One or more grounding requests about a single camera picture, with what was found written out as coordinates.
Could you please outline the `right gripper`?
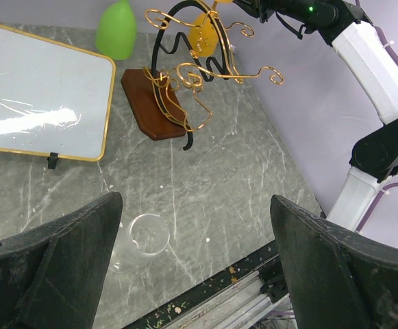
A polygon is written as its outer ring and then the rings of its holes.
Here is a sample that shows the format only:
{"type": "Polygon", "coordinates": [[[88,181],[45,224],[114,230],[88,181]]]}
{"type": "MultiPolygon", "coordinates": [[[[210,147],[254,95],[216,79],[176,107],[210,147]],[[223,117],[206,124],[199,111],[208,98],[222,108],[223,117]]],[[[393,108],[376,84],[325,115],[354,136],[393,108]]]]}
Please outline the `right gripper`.
{"type": "Polygon", "coordinates": [[[267,22],[275,13],[272,1],[269,0],[233,0],[233,2],[261,23],[267,22]]]}

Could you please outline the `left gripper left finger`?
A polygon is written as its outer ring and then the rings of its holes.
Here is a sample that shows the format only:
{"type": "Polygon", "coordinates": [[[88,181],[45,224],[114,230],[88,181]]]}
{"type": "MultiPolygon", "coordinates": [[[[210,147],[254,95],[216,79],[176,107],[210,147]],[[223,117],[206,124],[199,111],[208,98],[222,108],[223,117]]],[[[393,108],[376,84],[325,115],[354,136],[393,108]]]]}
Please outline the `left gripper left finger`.
{"type": "Polygon", "coordinates": [[[86,206],[0,240],[0,328],[91,328],[123,198],[86,206]]]}

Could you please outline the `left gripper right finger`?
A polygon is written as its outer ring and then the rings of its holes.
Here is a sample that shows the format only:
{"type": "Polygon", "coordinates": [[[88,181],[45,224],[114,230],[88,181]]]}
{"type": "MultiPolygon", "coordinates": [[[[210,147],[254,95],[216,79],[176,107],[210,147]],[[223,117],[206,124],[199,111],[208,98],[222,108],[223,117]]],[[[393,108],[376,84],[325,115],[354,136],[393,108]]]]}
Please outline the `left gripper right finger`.
{"type": "Polygon", "coordinates": [[[398,328],[398,249],[280,195],[271,223],[299,328],[398,328]]]}

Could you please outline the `clear wine glass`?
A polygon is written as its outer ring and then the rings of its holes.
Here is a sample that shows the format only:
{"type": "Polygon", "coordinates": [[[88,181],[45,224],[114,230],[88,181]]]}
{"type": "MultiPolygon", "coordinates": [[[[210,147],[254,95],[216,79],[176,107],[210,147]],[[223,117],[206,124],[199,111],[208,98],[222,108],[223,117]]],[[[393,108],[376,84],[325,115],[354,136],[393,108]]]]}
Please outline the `clear wine glass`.
{"type": "Polygon", "coordinates": [[[120,223],[109,270],[126,273],[155,260],[169,244],[171,232],[157,214],[145,213],[128,224],[120,223]]]}

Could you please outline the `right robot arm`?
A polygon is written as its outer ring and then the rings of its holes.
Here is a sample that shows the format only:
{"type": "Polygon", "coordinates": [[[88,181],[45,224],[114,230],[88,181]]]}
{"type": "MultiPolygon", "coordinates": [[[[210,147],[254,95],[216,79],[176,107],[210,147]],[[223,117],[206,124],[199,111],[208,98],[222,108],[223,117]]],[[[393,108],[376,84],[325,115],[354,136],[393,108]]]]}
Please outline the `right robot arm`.
{"type": "Polygon", "coordinates": [[[398,174],[398,59],[383,33],[359,3],[346,1],[237,1],[249,16],[265,23],[275,15],[301,23],[298,38],[320,33],[356,77],[383,126],[353,147],[345,184],[326,219],[358,231],[389,179],[398,174]]]}

